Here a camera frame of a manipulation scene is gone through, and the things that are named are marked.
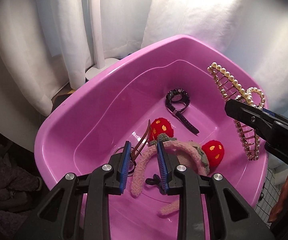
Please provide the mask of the person's right hand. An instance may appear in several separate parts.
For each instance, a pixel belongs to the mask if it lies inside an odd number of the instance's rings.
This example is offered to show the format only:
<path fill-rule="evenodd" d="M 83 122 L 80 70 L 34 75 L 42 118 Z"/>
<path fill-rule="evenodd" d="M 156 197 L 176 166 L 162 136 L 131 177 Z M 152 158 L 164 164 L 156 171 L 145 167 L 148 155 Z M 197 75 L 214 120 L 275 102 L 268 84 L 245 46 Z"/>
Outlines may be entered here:
<path fill-rule="evenodd" d="M 278 219 L 278 217 L 281 215 L 282 211 L 287 206 L 287 198 L 288 198 L 288 176 L 286 178 L 286 181 L 282 185 L 280 196 L 278 202 L 274 205 L 272 208 L 268 223 L 272 223 Z"/>

